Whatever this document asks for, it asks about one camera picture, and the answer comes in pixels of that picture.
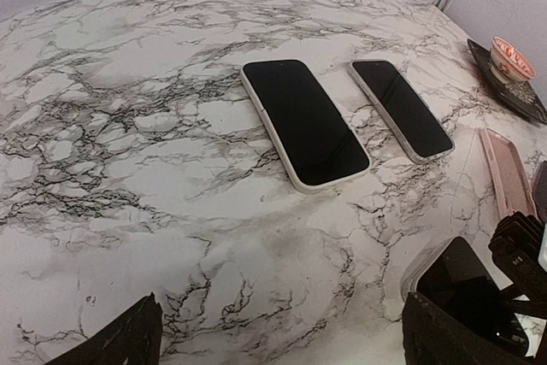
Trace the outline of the pink phone case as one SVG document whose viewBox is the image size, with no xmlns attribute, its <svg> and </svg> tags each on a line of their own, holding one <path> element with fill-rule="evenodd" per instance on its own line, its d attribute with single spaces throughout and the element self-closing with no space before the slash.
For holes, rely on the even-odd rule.
<svg viewBox="0 0 547 365">
<path fill-rule="evenodd" d="M 537 217 L 532 188 L 516 146 L 490 128 L 479 129 L 501 219 L 515 212 Z"/>
</svg>

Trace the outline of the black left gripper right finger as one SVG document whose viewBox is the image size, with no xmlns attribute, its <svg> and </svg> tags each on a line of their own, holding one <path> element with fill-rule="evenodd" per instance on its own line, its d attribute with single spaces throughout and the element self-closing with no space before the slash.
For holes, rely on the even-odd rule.
<svg viewBox="0 0 547 365">
<path fill-rule="evenodd" d="M 420 293 L 403 307 L 403 349 L 407 364 L 531 364 L 475 335 Z"/>
</svg>

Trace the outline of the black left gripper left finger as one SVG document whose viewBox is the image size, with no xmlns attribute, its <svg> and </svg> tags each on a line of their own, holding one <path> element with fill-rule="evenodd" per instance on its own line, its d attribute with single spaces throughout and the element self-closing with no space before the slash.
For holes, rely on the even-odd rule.
<svg viewBox="0 0 547 365">
<path fill-rule="evenodd" d="M 151 293 L 92 338 L 48 363 L 157 365 L 162 344 L 162 315 L 162 307 Z"/>
</svg>

